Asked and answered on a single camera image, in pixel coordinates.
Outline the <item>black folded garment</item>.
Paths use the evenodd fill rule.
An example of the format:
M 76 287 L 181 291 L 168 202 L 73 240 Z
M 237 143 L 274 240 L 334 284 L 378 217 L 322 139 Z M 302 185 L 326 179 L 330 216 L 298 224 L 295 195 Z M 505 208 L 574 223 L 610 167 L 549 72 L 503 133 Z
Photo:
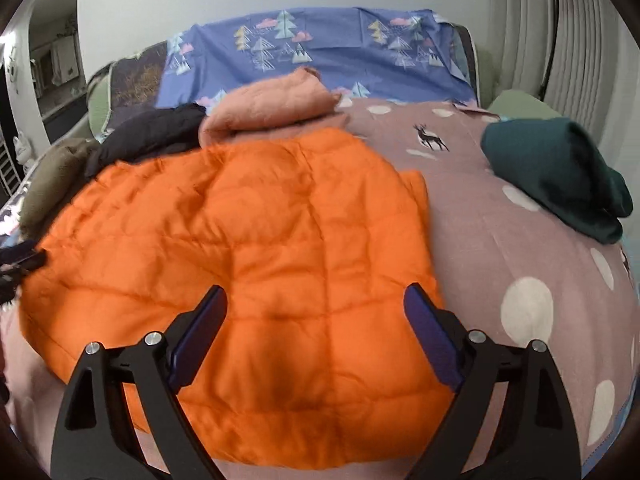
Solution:
M 91 154 L 85 177 L 93 179 L 115 162 L 138 164 L 195 150 L 200 147 L 198 128 L 205 117 L 205 108 L 191 103 L 157 108 L 126 120 Z

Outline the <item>peach pink puffer jacket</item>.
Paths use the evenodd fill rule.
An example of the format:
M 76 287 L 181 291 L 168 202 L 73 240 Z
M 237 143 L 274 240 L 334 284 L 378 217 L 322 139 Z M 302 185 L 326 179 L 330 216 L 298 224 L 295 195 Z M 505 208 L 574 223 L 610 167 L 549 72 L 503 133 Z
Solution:
M 198 142 L 208 148 L 244 134 L 286 138 L 319 128 L 344 128 L 349 117 L 336 110 L 341 98 L 322 84 L 318 70 L 299 67 L 224 96 L 201 122 Z

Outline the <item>olive fleece garment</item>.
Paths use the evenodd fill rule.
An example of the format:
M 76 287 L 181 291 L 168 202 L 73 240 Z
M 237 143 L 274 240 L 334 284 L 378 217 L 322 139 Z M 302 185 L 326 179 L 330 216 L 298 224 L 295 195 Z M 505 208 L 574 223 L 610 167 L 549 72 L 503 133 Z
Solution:
M 32 174 L 21 209 L 20 230 L 26 240 L 40 240 L 60 211 L 86 185 L 96 140 L 67 139 L 44 155 Z

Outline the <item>blue tree-print sheet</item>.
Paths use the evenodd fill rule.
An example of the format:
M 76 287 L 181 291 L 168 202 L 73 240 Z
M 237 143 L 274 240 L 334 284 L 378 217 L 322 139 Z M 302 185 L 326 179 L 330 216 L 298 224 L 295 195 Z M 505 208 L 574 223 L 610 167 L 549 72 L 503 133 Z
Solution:
M 428 10 L 294 8 L 194 25 L 167 41 L 159 107 L 212 110 L 236 88 L 298 68 L 348 98 L 474 104 L 454 25 Z

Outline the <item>dark green folded sweater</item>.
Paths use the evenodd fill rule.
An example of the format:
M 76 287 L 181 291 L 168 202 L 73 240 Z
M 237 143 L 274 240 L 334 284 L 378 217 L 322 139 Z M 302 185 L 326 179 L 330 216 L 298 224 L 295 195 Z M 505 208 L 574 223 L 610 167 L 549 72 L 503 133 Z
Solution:
M 497 177 L 575 231 L 603 245 L 623 237 L 622 220 L 634 212 L 631 192 L 577 122 L 566 117 L 495 122 L 486 127 L 480 148 Z

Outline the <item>pink polka-dot bedspread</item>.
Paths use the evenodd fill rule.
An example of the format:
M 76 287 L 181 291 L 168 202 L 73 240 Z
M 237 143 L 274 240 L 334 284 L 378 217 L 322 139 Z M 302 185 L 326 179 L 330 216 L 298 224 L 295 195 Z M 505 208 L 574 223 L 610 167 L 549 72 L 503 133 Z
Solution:
M 597 466 L 618 433 L 639 362 L 639 303 L 623 245 L 574 231 L 496 177 L 480 148 L 487 126 L 480 115 L 442 103 L 361 100 L 347 113 L 342 131 L 395 169 L 424 177 L 439 301 L 500 344 L 538 338 L 549 345 L 570 399 L 582 468 Z M 18 308 L 2 314 L 1 336 L 11 422 L 47 464 L 67 380 L 26 341 Z M 413 457 L 326 469 L 378 472 Z M 322 470 L 216 462 L 242 478 Z

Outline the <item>dark floral pillow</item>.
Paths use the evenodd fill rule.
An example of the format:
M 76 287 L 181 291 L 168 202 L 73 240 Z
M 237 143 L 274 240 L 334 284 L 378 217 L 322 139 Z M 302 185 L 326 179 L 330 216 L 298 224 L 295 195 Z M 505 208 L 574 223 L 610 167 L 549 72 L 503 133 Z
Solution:
M 127 120 L 154 108 L 160 91 L 167 44 L 158 42 L 107 64 L 87 88 L 89 128 L 102 140 Z

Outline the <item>orange puffer jacket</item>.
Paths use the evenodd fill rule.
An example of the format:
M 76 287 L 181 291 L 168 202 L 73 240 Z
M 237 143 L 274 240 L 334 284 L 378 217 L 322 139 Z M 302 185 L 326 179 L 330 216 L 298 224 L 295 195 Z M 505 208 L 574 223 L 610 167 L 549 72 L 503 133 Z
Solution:
M 228 314 L 179 400 L 216 460 L 296 469 L 421 453 L 449 406 L 405 316 L 440 293 L 428 194 L 338 129 L 115 164 L 43 237 L 21 330 L 69 380 L 97 340 L 126 346 L 212 286 Z

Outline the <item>white lucky cat figurine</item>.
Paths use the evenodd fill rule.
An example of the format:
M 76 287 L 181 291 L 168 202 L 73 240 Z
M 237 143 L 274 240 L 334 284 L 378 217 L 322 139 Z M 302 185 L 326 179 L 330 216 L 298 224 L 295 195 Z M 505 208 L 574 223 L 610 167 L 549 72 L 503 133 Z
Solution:
M 17 136 L 14 136 L 13 142 L 17 162 L 25 168 L 32 166 L 35 161 L 34 151 L 28 137 L 19 131 Z

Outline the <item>grey pleated curtain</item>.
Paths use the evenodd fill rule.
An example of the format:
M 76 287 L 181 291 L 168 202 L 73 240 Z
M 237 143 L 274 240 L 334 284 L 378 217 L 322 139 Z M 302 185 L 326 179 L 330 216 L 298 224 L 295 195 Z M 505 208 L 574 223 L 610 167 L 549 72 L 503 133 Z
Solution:
M 551 42 L 552 0 L 489 0 L 486 93 L 538 98 Z M 546 98 L 580 122 L 617 165 L 639 153 L 639 47 L 611 0 L 560 0 L 558 44 Z

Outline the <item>green pillow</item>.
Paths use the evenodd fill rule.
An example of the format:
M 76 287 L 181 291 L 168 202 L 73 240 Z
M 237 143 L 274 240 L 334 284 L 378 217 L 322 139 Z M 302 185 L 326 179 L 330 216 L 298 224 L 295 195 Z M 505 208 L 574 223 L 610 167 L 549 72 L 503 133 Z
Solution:
M 509 89 L 501 92 L 488 106 L 488 112 L 506 119 L 552 119 L 561 114 L 529 93 Z

